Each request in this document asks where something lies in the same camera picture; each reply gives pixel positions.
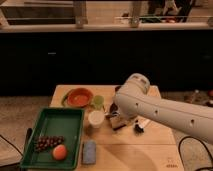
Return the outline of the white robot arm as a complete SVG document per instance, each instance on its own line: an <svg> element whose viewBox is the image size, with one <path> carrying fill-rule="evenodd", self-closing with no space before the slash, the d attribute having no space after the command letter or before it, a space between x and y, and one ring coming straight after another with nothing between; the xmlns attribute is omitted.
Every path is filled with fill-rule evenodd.
<svg viewBox="0 0 213 171"><path fill-rule="evenodd" d="M134 73L115 93L125 118L140 115L213 144L213 108L149 96L149 88L148 78Z"/></svg>

